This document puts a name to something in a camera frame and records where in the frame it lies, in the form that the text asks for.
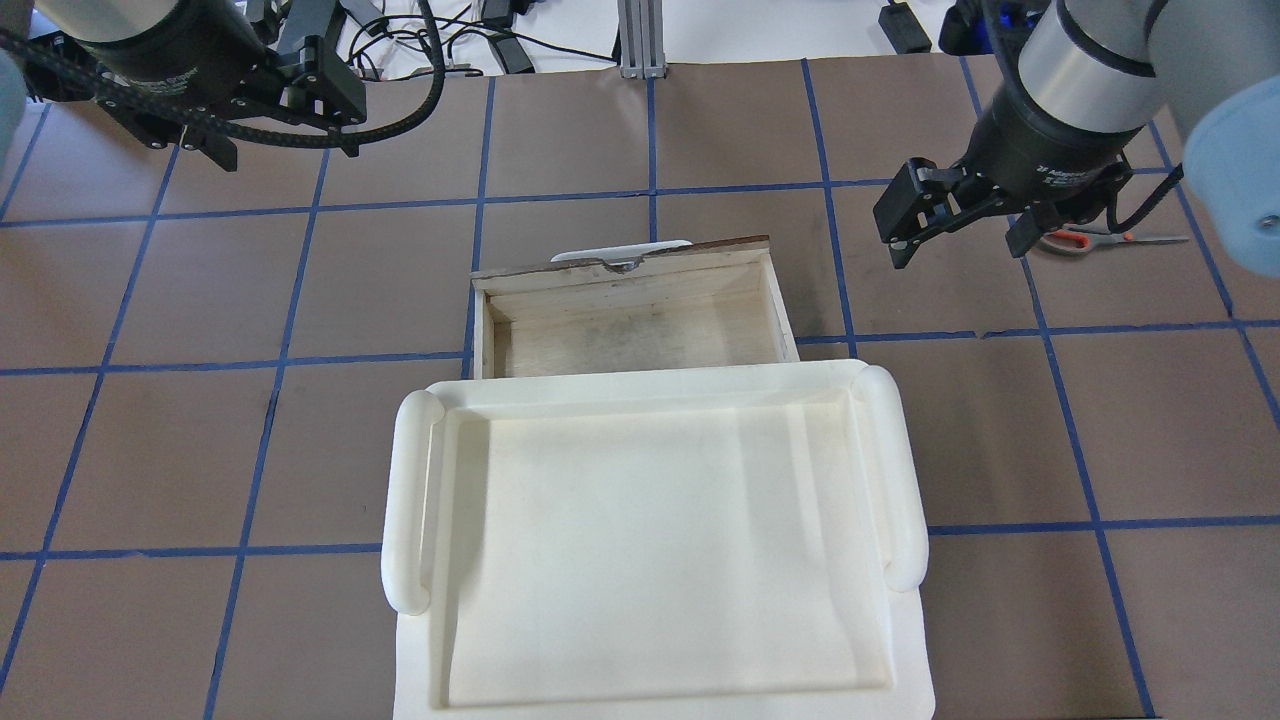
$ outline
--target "scissors handle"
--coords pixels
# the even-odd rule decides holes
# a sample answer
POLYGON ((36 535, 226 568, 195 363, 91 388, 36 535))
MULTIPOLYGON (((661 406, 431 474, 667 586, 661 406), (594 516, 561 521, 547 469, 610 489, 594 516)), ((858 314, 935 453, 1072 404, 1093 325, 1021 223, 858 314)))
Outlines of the scissors handle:
POLYGON ((1184 234, 1144 236, 1132 232, 1114 233, 1103 229, 1068 225, 1060 231, 1046 233, 1041 247, 1059 255, 1085 255, 1105 245, 1169 245, 1190 240, 1184 234))

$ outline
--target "white tray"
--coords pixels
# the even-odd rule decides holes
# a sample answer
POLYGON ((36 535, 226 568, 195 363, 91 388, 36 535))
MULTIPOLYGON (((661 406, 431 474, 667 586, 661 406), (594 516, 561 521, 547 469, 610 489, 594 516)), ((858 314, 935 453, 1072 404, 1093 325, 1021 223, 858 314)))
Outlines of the white tray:
POLYGON ((927 719, 927 556, 881 368, 438 383, 396 420, 396 717, 927 719))

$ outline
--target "wooden drawer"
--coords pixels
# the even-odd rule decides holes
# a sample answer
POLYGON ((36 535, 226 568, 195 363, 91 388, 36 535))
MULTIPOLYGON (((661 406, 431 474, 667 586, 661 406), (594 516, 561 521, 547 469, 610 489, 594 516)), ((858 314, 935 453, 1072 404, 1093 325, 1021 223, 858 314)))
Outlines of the wooden drawer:
POLYGON ((767 236, 472 274, 474 378, 794 363, 767 236))

